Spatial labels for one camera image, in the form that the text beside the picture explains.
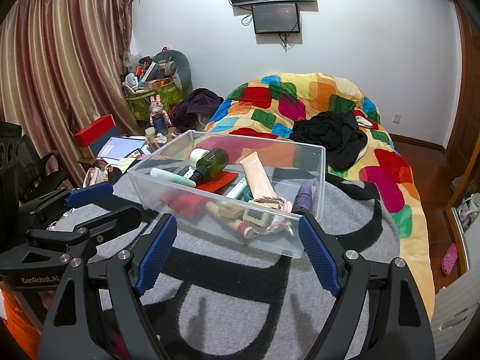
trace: peach cosmetic tube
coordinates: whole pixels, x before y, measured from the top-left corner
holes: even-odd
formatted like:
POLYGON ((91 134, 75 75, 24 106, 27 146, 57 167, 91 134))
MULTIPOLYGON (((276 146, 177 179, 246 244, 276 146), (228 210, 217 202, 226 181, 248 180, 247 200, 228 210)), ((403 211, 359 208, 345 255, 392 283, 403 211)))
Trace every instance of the peach cosmetic tube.
POLYGON ((260 196, 277 196, 256 151, 245 157, 240 163, 254 199, 260 196))

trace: colorful bedspread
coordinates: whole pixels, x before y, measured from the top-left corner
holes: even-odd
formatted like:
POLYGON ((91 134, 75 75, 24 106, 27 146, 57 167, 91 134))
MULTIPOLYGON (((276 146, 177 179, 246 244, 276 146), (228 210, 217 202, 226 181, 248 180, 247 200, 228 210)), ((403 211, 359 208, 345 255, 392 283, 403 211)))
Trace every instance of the colorful bedspread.
MULTIPOLYGON (((400 256, 412 271, 429 318, 434 312, 434 282, 428 233, 410 166, 394 150, 380 126, 375 104, 351 81, 322 73, 282 73, 256 79, 236 88, 220 105, 205 131, 288 139, 295 120, 322 111, 353 112, 370 120, 361 127, 368 137, 366 154, 348 171, 328 171, 348 180, 374 182, 400 236, 400 256)), ((291 166, 288 155, 279 161, 291 166)))

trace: pink crocs shoe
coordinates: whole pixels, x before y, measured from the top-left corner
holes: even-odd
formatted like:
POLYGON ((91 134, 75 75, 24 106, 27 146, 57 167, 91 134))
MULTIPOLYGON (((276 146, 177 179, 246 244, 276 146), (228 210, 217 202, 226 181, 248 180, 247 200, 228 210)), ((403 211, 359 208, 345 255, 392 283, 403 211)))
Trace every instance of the pink crocs shoe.
POLYGON ((442 259, 442 272, 445 276, 448 276, 450 273, 452 273, 453 267, 457 262, 457 258, 458 258, 457 245, 452 244, 450 245, 450 247, 447 250, 447 253, 445 253, 445 256, 443 256, 443 259, 442 259))

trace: plastic bag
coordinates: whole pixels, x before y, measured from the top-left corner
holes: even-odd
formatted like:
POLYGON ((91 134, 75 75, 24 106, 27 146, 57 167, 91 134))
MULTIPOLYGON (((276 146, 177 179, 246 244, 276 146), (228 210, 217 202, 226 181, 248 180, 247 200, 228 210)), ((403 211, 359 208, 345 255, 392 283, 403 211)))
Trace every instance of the plastic bag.
POLYGON ((137 55, 130 54, 126 51, 123 53, 123 65, 128 68, 129 73, 135 73, 135 69, 138 66, 138 61, 142 58, 142 54, 138 53, 137 55))
POLYGON ((85 179, 83 180, 83 187, 89 187, 98 183, 103 183, 102 172, 97 167, 88 169, 85 179))
POLYGON ((467 230, 480 212, 480 193, 472 193, 470 197, 464 198, 457 208, 458 217, 462 223, 463 230, 467 230))

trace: paper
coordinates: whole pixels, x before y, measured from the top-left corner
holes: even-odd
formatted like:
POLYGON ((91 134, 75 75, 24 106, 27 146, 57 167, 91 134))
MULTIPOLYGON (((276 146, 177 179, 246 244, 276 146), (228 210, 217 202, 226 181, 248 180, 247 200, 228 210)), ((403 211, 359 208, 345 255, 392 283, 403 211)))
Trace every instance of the paper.
POLYGON ((106 163, 106 165, 113 165, 114 167, 118 167, 120 160, 117 160, 115 158, 108 158, 108 157, 102 157, 98 158, 99 160, 102 160, 106 163))
POLYGON ((143 142, 146 141, 146 138, 140 135, 132 135, 131 137, 128 137, 128 139, 142 140, 143 142))
POLYGON ((143 154, 146 154, 146 155, 152 154, 150 153, 150 150, 148 150, 148 145, 143 146, 140 150, 142 151, 143 154))
POLYGON ((119 160, 128 156, 135 149, 139 149, 141 145, 137 139, 112 137, 102 147, 102 150, 98 153, 98 157, 119 160))
POLYGON ((118 164, 118 168, 121 170, 122 173, 128 169, 128 167, 135 161, 136 158, 121 158, 118 164))

